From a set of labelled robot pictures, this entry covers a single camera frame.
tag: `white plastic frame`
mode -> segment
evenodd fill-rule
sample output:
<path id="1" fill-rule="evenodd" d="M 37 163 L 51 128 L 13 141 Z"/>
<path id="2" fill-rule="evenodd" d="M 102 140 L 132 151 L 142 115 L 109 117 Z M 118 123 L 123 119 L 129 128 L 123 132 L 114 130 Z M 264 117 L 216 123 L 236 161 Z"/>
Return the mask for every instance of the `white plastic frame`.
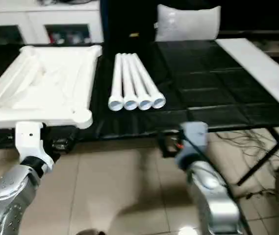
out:
<path id="1" fill-rule="evenodd" d="M 0 129 L 14 128 L 18 121 L 88 128 L 93 122 L 89 105 L 101 53 L 101 46 L 23 47 L 21 54 L 0 77 Z M 61 94 L 66 105 L 59 104 L 58 99 L 55 99 L 55 106 L 46 105 L 49 99 L 53 100 L 53 92 L 46 102 L 40 103 L 43 96 L 40 88 L 49 89 L 49 86 Z M 29 108 L 29 99 L 27 102 L 25 99 L 32 96 L 35 98 L 30 99 Z"/>

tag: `cabinet door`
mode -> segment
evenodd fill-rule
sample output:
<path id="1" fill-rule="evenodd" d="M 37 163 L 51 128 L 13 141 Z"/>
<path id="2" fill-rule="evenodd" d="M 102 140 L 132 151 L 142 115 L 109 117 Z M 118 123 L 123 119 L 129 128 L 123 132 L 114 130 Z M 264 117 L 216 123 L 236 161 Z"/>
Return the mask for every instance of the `cabinet door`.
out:
<path id="1" fill-rule="evenodd" d="M 38 43 L 103 42 L 100 11 L 29 12 Z"/>
<path id="2" fill-rule="evenodd" d="M 35 44 L 30 21 L 25 13 L 0 13 L 0 44 Z"/>

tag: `white panel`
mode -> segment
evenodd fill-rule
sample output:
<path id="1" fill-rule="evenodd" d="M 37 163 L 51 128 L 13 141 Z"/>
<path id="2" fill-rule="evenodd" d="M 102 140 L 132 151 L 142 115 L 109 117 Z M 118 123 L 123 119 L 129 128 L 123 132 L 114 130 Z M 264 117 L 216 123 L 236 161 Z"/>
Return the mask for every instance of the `white panel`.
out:
<path id="1" fill-rule="evenodd" d="M 247 39 L 216 42 L 279 102 L 279 64 Z"/>
<path id="2" fill-rule="evenodd" d="M 48 24 L 86 24 L 89 27 L 91 41 L 103 42 L 100 11 L 51 11 L 29 12 L 38 43 L 50 43 L 45 25 Z"/>
<path id="3" fill-rule="evenodd" d="M 0 26 L 5 25 L 17 25 L 25 44 L 37 43 L 26 13 L 0 13 Z"/>

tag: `black table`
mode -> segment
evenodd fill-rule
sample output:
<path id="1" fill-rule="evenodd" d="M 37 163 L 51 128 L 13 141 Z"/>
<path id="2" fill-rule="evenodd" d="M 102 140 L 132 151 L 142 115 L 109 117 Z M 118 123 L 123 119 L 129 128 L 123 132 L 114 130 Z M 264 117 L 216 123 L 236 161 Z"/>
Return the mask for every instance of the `black table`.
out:
<path id="1" fill-rule="evenodd" d="M 19 54 L 0 47 L 0 75 Z M 147 111 L 110 111 L 114 54 L 137 52 L 167 104 Z M 104 47 L 91 98 L 93 125 L 86 130 L 52 127 L 49 138 L 99 141 L 173 134 L 185 121 L 203 121 L 209 132 L 266 128 L 277 144 L 240 181 L 241 185 L 279 149 L 279 103 L 214 41 L 164 42 Z M 0 148 L 13 147 L 11 130 L 0 130 Z"/>

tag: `metal table leg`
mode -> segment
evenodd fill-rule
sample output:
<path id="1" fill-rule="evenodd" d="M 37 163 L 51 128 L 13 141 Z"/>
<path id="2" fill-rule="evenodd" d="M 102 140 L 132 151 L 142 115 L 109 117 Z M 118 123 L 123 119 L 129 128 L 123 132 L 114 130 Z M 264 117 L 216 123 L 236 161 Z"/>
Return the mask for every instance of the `metal table leg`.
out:
<path id="1" fill-rule="evenodd" d="M 277 144 L 238 181 L 238 186 L 242 185 L 246 180 L 248 180 L 257 170 L 259 170 L 266 163 L 266 161 L 268 161 L 279 150 L 279 138 L 277 135 L 275 135 L 274 138 L 277 140 Z"/>

